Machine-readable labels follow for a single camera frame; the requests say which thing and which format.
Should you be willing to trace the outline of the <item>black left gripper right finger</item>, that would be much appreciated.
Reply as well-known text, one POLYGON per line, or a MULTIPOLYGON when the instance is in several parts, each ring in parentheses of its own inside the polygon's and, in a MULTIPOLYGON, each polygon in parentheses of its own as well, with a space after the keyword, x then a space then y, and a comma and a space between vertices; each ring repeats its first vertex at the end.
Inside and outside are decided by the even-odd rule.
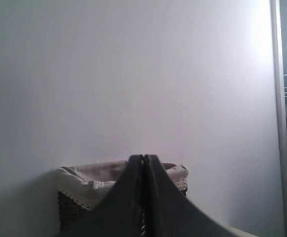
POLYGON ((237 237, 191 203, 175 186, 158 156, 145 155, 146 237, 237 237))

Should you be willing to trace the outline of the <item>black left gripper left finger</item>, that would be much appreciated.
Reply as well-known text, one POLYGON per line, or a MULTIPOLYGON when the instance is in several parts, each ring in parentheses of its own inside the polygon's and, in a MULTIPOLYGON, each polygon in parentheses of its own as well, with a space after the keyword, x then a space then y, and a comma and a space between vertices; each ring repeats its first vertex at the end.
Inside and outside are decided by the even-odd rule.
POLYGON ((144 156, 130 156, 107 195, 94 210, 63 230, 62 236, 143 237, 144 156))

